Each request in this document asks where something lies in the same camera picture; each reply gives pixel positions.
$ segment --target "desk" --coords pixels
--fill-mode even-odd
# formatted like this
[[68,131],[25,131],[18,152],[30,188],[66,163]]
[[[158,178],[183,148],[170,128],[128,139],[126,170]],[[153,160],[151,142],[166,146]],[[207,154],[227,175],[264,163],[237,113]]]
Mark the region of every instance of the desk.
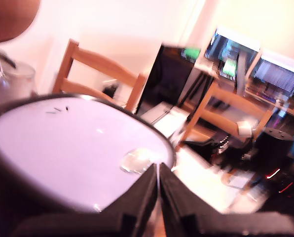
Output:
[[262,101],[262,102],[265,102],[265,103],[267,103],[268,105],[271,105],[271,106],[273,106],[273,107],[275,107],[275,108],[278,108],[278,109],[280,109],[280,110],[284,110],[284,111],[286,111],[286,113],[288,113],[288,114],[294,116],[294,110],[292,110],[292,109],[290,109],[290,108],[284,108],[284,106],[281,106],[281,105],[278,105],[278,104],[274,104],[273,102],[268,101],[268,100],[266,100],[266,99],[264,99],[264,98],[262,98],[262,97],[260,97],[260,96],[257,96],[256,94],[254,94],[254,93],[252,93],[252,92],[250,92],[250,91],[248,91],[248,90],[246,90],[246,93],[247,93],[248,95],[250,95],[250,96],[256,98],[257,100],[260,100],[260,101]]

